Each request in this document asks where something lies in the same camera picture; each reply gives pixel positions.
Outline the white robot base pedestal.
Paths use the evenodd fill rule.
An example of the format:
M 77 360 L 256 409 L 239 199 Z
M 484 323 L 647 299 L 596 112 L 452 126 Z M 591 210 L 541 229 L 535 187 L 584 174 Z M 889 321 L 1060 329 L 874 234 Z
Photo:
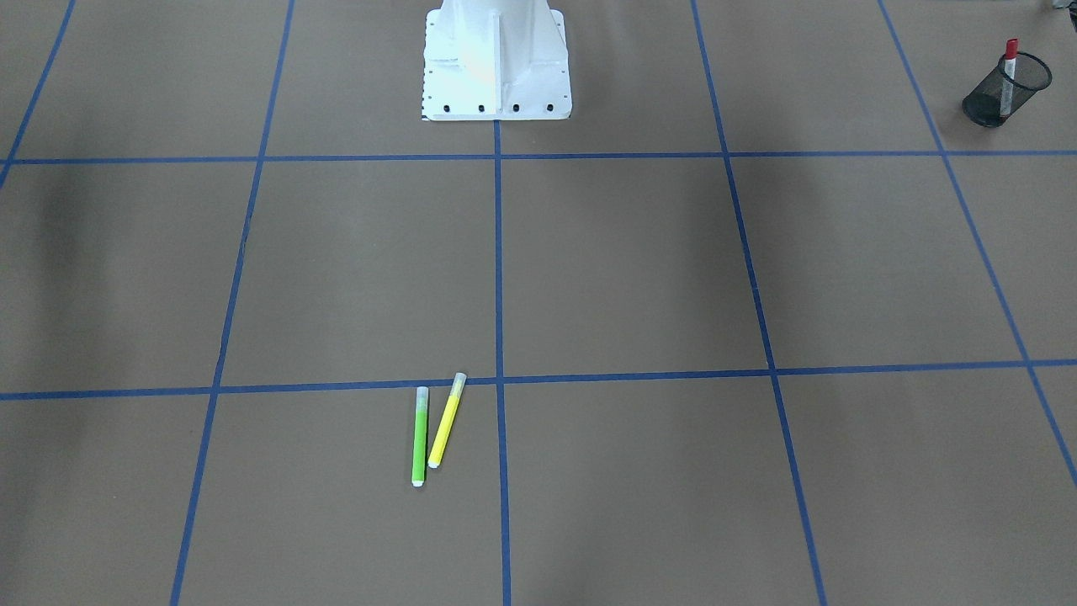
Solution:
M 426 12 L 421 119 L 569 119 L 565 16 L 546 1 L 443 1 Z

